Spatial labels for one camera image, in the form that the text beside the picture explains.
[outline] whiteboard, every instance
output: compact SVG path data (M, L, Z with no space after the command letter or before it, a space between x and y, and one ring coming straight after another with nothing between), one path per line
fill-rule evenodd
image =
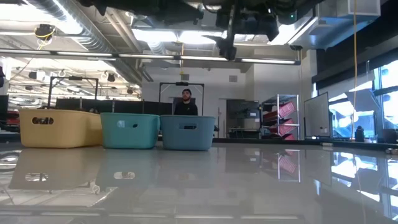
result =
M330 137L329 97L324 93L304 102L305 136Z

